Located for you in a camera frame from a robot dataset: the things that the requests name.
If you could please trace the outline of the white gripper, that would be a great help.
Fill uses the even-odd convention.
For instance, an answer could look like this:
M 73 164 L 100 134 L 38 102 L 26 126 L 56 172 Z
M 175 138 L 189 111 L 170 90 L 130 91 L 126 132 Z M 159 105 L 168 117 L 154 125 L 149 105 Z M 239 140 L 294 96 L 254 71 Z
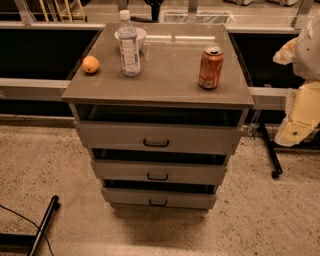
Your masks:
M 273 56 L 277 64 L 293 62 L 296 38 L 285 43 Z M 320 82 L 307 81 L 298 89 L 289 89 L 286 115 L 275 135 L 278 145 L 292 147 L 303 141 L 320 123 Z

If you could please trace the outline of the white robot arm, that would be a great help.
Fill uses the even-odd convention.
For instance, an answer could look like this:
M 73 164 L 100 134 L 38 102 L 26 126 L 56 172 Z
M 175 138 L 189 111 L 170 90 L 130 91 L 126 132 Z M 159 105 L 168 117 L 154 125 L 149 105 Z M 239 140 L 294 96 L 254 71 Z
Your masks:
M 304 79 L 298 89 L 288 90 L 286 116 L 275 135 L 278 145 L 291 147 L 320 124 L 320 16 L 311 19 L 296 38 L 284 44 L 273 61 L 281 65 L 292 63 L 294 74 Z

